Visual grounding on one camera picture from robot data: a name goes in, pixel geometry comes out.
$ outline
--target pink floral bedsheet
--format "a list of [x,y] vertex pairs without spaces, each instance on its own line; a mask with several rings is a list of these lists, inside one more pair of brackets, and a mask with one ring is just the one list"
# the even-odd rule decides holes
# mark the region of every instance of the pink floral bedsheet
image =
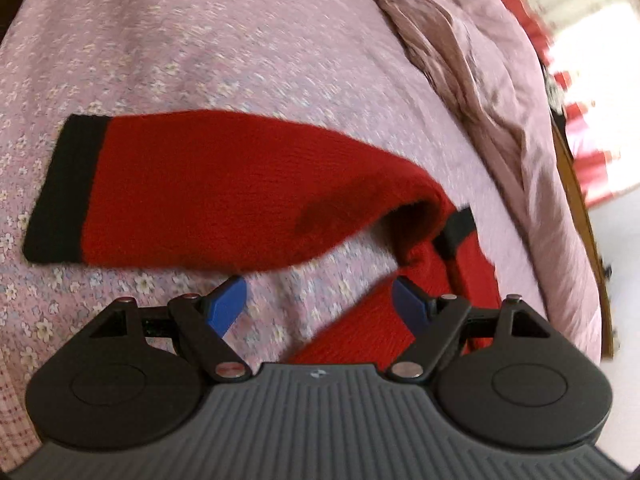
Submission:
[[[501,292],[543,312],[494,181],[374,0],[26,0],[0,48],[2,468],[38,445],[23,401],[31,374],[96,312],[124,294],[164,304],[224,278],[39,267],[20,254],[69,114],[189,108],[324,125],[422,165],[453,202],[471,204]],[[229,343],[254,367],[303,344],[395,267],[383,239],[373,228],[303,266],[249,276]]]

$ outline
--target black stripe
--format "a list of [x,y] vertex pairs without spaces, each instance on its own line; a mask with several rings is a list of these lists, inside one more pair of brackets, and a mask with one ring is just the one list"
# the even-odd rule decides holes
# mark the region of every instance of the black stripe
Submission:
[[82,224],[110,117],[71,115],[31,213],[22,253],[35,264],[82,262]]
[[433,246],[443,260],[456,257],[458,247],[472,232],[476,230],[476,222],[469,206],[456,211],[444,225],[444,229],[433,241]]

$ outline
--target metal screw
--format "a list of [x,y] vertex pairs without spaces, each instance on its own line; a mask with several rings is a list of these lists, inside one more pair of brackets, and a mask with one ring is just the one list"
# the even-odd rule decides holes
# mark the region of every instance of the metal screw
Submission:
[[391,373],[396,377],[402,377],[403,379],[415,379],[424,373],[424,368],[422,368],[418,363],[402,361],[391,367]]
[[238,379],[246,375],[246,368],[242,363],[229,361],[216,365],[216,375],[225,379]]

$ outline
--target gray ribbed panel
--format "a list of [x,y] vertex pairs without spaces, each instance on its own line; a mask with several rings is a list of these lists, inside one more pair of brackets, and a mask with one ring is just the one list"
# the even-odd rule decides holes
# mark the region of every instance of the gray ribbed panel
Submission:
[[372,365],[264,365],[217,386],[180,430],[149,446],[88,454],[43,446],[15,480],[618,480],[591,446],[552,455],[495,450],[460,433],[418,386]]

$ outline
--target white floor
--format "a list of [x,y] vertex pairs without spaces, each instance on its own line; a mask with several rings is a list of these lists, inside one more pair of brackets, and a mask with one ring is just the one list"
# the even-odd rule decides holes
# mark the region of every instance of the white floor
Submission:
[[602,370],[614,401],[599,446],[628,469],[640,464],[640,189],[596,208],[591,223],[604,260],[620,350]]

